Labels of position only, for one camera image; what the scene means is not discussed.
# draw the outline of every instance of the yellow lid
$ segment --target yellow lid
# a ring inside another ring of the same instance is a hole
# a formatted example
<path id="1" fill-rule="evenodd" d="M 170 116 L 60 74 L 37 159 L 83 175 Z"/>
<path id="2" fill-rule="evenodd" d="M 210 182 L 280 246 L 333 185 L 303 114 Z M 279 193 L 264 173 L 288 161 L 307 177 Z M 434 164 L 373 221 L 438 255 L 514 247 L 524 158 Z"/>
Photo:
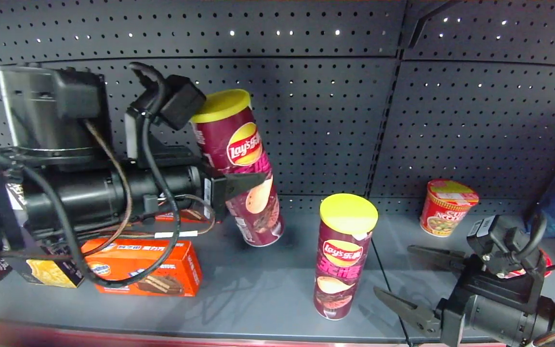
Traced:
<path id="1" fill-rule="evenodd" d="M 356 235 L 376 226 L 378 210 L 361 196 L 334 194 L 320 204 L 320 219 L 337 232 Z"/>
<path id="2" fill-rule="evenodd" d="M 218 121 L 238 112 L 250 105 L 250 93 L 243 89 L 224 90 L 207 95 L 207 101 L 192 117 L 194 123 L 210 123 Z"/>

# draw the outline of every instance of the orange box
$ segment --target orange box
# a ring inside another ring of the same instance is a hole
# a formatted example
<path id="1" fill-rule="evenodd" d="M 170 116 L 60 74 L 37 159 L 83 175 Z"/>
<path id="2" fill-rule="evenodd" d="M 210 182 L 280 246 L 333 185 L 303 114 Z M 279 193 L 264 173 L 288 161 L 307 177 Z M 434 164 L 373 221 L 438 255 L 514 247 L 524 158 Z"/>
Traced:
<path id="1" fill-rule="evenodd" d="M 92 250 L 107 239 L 94 239 L 83 245 Z M 119 239 L 86 261 L 97 275 L 106 280 L 122 280 L 151 266 L 168 246 L 168 240 Z M 157 296 L 196 296 L 202 272 L 190 241 L 177 245 L 160 268 L 141 281 L 123 288 L 96 286 L 102 293 Z"/>

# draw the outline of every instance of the instant noodle cup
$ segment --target instant noodle cup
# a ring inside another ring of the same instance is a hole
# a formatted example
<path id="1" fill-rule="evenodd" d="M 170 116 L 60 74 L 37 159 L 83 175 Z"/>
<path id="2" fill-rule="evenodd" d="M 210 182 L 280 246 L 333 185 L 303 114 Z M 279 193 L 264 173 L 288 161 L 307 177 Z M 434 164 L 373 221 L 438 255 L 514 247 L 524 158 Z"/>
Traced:
<path id="1" fill-rule="evenodd" d="M 360 196 L 335 194 L 322 201 L 320 218 L 314 305 L 339 320 L 350 312 L 378 211 Z"/>
<path id="2" fill-rule="evenodd" d="M 470 187 L 451 180 L 431 180 L 419 219 L 421 228 L 430 235 L 448 237 L 477 203 L 478 195 Z"/>
<path id="3" fill-rule="evenodd" d="M 194 136 L 209 164 L 223 174 L 264 172 L 265 181 L 226 202 L 245 242 L 268 246 L 284 233 L 273 171 L 250 108 L 245 90 L 207 95 L 192 117 Z"/>

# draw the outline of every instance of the lay's chip can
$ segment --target lay's chip can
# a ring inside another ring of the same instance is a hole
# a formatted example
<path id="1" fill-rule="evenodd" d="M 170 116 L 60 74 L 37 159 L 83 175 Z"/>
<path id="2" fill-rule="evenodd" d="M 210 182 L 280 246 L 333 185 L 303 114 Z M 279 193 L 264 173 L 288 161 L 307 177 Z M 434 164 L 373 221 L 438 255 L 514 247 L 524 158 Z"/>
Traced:
<path id="1" fill-rule="evenodd" d="M 378 221 L 376 207 L 352 194 L 334 194 L 320 204 L 314 306 L 340 320 L 350 312 Z"/>
<path id="2" fill-rule="evenodd" d="M 262 184 L 226 202 L 245 242 L 263 247 L 282 236 L 284 221 L 250 103 L 250 94 L 241 89 L 207 95 L 192 127 L 203 156 L 223 174 L 267 174 Z"/>

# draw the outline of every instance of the lay's logo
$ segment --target lay's logo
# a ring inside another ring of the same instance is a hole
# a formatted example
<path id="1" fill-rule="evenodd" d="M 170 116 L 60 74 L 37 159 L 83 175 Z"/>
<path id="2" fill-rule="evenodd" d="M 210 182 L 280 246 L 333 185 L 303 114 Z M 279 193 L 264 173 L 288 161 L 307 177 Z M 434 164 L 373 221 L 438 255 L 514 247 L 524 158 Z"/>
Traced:
<path id="1" fill-rule="evenodd" d="M 342 240 L 327 240 L 322 243 L 322 253 L 339 267 L 353 266 L 361 259 L 363 247 Z"/>
<path id="2" fill-rule="evenodd" d="M 263 144 L 260 141 L 258 128 L 254 123 L 242 125 L 228 141 L 226 147 L 228 160 L 237 166 L 254 164 L 263 153 Z"/>

